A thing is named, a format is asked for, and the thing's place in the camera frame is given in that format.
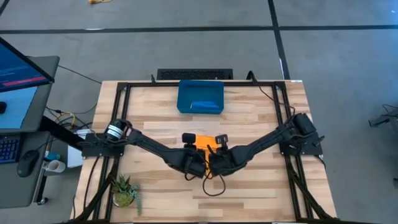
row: wooden table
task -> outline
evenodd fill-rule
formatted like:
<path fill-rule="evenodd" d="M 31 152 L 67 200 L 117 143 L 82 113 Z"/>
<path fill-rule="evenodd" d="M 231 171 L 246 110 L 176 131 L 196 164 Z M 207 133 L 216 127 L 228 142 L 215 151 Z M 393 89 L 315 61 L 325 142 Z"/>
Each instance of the wooden table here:
<path fill-rule="evenodd" d="M 111 119 L 117 82 L 103 82 L 98 98 L 93 129 L 102 133 Z M 302 82 L 286 81 L 290 105 L 310 116 Z M 262 89 L 272 96 L 270 87 Z M 229 147 L 247 144 L 275 130 L 278 126 L 274 103 L 253 86 L 224 88 L 224 111 L 220 115 L 181 114 L 177 110 L 177 87 L 134 87 L 131 89 L 127 119 L 145 135 L 166 144 L 182 147 L 182 133 L 209 136 L 227 134 Z M 119 105 L 119 117 L 124 95 Z M 76 192 L 76 215 L 83 198 L 94 158 L 83 163 Z M 308 189 L 327 213 L 334 216 L 325 169 L 313 156 L 302 156 Z M 87 203 L 97 191 L 102 158 L 91 180 Z M 226 192 L 209 197 L 202 191 L 202 180 L 188 182 L 184 175 L 169 168 L 161 158 L 134 146 L 126 146 L 119 173 L 131 175 L 131 182 L 142 187 L 143 213 L 136 206 L 112 207 L 111 222 L 271 222 L 294 221 L 284 158 L 275 145 L 261 153 L 248 165 L 225 177 Z M 215 194 L 222 190 L 219 178 L 208 180 L 206 189 Z M 302 216 L 305 217 L 302 194 L 297 189 Z M 104 217 L 106 192 L 101 203 Z"/>

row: orange object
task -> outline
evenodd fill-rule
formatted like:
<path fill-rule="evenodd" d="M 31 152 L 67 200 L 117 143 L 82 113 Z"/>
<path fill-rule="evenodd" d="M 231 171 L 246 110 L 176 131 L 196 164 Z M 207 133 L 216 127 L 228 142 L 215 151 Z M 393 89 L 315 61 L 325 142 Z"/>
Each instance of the orange object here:
<path fill-rule="evenodd" d="M 210 155 L 210 151 L 207 147 L 207 145 L 210 146 L 211 150 L 213 150 L 213 152 L 217 151 L 217 148 L 219 148 L 219 145 L 216 143 L 216 138 L 213 136 L 202 136 L 202 135 L 198 135 L 196 134 L 196 138 L 195 138 L 195 143 L 194 145 L 196 145 L 197 149 L 201 149 L 205 152 L 205 159 L 206 161 L 209 161 L 209 155 Z M 209 168 L 209 164 L 206 163 L 206 175 L 208 175 L 209 178 L 211 178 L 211 174 L 210 173 L 210 168 Z"/>

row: computer monitor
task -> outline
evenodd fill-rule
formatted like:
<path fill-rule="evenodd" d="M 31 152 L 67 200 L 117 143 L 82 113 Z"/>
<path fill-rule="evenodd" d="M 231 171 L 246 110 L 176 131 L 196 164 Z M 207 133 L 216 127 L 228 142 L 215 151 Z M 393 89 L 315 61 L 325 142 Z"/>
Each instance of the computer monitor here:
<path fill-rule="evenodd" d="M 53 77 L 0 37 L 0 92 L 53 82 Z"/>

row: plant pot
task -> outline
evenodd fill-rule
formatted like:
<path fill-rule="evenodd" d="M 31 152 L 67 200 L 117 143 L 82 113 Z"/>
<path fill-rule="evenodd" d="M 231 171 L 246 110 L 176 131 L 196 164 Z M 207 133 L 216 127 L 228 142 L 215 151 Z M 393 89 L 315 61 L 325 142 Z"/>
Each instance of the plant pot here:
<path fill-rule="evenodd" d="M 131 199 L 131 201 L 130 201 L 130 203 L 129 203 L 129 205 L 127 205 L 127 206 L 120 206 L 117 202 L 116 202 L 116 194 L 113 194 L 113 199 L 112 199 L 112 202 L 113 202 L 113 204 L 116 206 L 116 207 L 119 207 L 119 208 L 125 208 L 125 207 L 128 207 L 129 205 L 131 205 L 132 204 L 132 202 L 134 201 L 134 197 Z"/>

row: computer mouse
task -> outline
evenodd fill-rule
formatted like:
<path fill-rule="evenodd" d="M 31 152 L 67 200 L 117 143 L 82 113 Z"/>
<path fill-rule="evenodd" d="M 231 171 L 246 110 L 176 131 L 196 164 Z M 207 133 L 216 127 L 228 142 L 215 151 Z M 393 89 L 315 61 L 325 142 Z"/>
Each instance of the computer mouse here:
<path fill-rule="evenodd" d="M 39 152 L 36 150 L 29 150 L 25 152 L 21 158 L 19 158 L 18 166 L 17 166 L 17 173 L 20 177 L 27 177 L 29 176 L 33 168 L 39 158 Z"/>

